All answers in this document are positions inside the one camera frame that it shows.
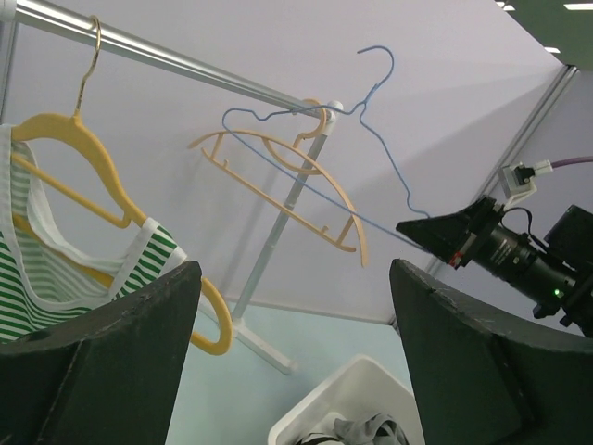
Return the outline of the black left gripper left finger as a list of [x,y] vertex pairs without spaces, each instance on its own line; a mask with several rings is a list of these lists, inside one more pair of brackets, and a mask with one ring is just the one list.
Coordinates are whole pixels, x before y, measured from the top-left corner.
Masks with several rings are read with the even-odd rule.
[[201,277],[187,261],[129,296],[2,345],[2,443],[165,443]]

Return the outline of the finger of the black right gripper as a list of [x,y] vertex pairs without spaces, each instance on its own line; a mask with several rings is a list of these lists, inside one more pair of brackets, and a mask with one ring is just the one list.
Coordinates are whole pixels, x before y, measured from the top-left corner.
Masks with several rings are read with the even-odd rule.
[[461,255],[471,234],[491,216],[491,197],[481,196],[468,207],[447,215],[399,222],[396,230],[443,262]]

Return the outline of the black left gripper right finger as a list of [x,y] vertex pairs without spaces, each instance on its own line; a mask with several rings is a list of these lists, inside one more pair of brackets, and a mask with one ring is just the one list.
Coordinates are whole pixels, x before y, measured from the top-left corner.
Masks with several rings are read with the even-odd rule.
[[395,259],[389,281],[428,444],[589,444],[592,341]]

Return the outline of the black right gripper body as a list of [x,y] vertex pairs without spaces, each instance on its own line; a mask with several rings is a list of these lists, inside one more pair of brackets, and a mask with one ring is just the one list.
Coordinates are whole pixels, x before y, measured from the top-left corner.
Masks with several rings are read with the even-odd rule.
[[453,214],[461,237],[447,263],[454,269],[475,262],[525,295],[570,295],[579,273],[569,255],[549,238],[518,234],[504,225],[506,216],[492,197],[480,197]]

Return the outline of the grey tank top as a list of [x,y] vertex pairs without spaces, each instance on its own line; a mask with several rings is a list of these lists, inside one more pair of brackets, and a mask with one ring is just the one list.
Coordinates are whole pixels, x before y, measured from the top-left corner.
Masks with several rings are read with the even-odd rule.
[[385,413],[355,421],[336,418],[334,432],[344,444],[410,444],[401,425]]

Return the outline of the black white striped tank top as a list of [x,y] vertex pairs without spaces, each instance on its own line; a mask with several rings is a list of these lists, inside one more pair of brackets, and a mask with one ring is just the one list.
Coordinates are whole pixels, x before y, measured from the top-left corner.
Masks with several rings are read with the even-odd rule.
[[296,445],[343,445],[343,441],[332,434],[311,432],[301,438]]

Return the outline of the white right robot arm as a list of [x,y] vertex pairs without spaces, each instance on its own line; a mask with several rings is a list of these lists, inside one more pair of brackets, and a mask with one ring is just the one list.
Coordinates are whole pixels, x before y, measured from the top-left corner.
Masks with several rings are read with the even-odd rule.
[[396,230],[454,269],[474,262],[531,299],[537,319],[564,311],[592,337],[592,213],[570,206],[544,239],[516,233],[490,196],[448,215],[399,222]]

